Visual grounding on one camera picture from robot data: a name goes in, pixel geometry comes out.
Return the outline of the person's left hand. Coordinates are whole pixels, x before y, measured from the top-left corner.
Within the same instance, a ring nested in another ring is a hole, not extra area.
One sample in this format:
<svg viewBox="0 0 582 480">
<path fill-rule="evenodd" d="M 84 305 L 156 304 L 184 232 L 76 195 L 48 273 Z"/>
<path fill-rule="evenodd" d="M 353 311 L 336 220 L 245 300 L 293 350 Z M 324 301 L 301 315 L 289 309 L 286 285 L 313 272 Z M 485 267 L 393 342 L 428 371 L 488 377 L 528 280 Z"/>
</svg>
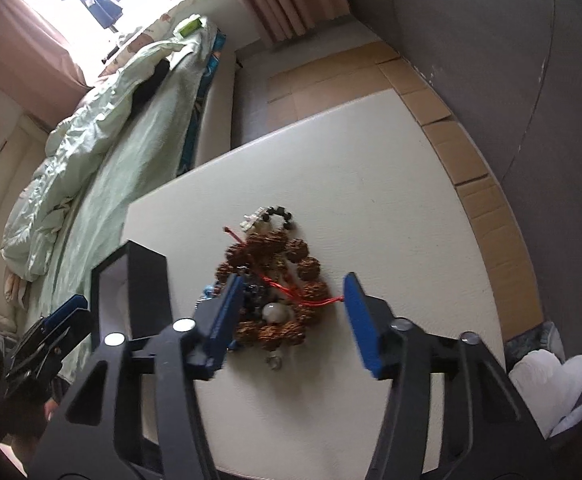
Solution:
<svg viewBox="0 0 582 480">
<path fill-rule="evenodd" d="M 29 401 L 8 402 L 0 413 L 1 443 L 7 445 L 12 455 L 27 470 L 44 430 L 59 403 L 49 398 L 44 404 Z"/>
</svg>

